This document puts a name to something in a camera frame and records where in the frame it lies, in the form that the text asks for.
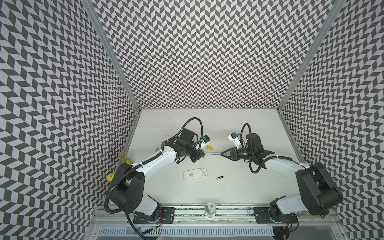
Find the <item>white remote control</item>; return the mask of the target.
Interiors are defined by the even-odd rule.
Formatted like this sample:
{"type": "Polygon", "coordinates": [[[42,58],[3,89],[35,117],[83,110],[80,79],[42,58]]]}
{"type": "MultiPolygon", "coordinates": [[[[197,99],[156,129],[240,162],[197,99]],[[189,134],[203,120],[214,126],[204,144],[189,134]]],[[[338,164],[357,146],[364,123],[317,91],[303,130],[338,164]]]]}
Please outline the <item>white remote control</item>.
{"type": "Polygon", "coordinates": [[[208,172],[206,168],[198,168],[193,170],[187,170],[183,172],[184,181],[194,181],[198,179],[202,179],[208,176],[208,172]]]}
{"type": "Polygon", "coordinates": [[[169,135],[164,135],[163,138],[162,138],[162,140],[160,141],[159,145],[158,145],[157,148],[156,148],[156,152],[161,151],[161,152],[163,152],[163,153],[164,153],[164,152],[165,152],[165,153],[168,153],[168,152],[169,152],[169,147],[166,146],[166,142],[167,142],[167,140],[170,139],[170,138],[171,138],[171,136],[169,136],[169,135]]]}

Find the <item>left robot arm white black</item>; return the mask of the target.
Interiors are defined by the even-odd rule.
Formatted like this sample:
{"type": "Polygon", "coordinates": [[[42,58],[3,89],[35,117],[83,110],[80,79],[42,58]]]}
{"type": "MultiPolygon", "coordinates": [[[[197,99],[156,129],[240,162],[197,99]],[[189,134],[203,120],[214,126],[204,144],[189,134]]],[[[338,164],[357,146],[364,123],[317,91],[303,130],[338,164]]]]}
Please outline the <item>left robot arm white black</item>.
{"type": "Polygon", "coordinates": [[[210,143],[204,135],[202,121],[193,117],[187,120],[178,133],[164,140],[160,149],[147,159],[132,165],[121,164],[114,175],[104,200],[108,214],[131,213],[144,215],[151,223],[161,217],[161,204],[144,196],[145,181],[170,164],[180,164],[185,158],[195,163],[205,156],[203,147],[210,143]]]}

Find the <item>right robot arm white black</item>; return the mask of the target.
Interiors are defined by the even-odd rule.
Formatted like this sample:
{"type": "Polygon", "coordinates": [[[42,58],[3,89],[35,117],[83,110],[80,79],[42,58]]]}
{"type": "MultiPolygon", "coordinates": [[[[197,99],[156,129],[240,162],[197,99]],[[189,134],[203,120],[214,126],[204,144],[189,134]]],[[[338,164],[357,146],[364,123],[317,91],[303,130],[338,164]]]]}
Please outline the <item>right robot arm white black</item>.
{"type": "Polygon", "coordinates": [[[297,194],[282,196],[270,203],[272,222],[281,223],[288,216],[302,212],[325,216],[329,209],[343,202],[341,190],[323,164],[299,163],[291,157],[265,150],[260,136],[251,131],[250,124],[246,123],[242,128],[248,129],[249,133],[245,137],[242,133],[231,133],[228,139],[235,146],[221,152],[221,156],[234,162],[244,160],[253,174],[262,169],[277,172],[295,181],[299,189],[297,194]]]}

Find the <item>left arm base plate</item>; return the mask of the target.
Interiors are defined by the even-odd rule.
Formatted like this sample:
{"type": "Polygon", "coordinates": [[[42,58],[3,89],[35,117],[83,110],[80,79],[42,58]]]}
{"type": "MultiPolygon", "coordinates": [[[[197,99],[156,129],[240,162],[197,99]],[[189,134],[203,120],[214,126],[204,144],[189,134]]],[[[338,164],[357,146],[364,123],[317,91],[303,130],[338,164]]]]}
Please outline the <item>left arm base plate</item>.
{"type": "Polygon", "coordinates": [[[175,217],[175,208],[158,207],[152,215],[145,215],[140,212],[135,212],[134,224],[172,224],[175,217]]]}

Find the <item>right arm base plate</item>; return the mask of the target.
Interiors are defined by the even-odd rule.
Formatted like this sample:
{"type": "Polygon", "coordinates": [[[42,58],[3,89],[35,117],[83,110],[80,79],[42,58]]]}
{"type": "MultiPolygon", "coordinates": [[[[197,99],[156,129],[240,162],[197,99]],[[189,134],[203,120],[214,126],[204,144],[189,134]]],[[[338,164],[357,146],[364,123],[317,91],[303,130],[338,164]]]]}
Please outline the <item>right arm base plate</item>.
{"type": "Polygon", "coordinates": [[[255,217],[258,224],[296,224],[299,222],[294,213],[274,216],[270,207],[253,207],[250,213],[255,217]]]}

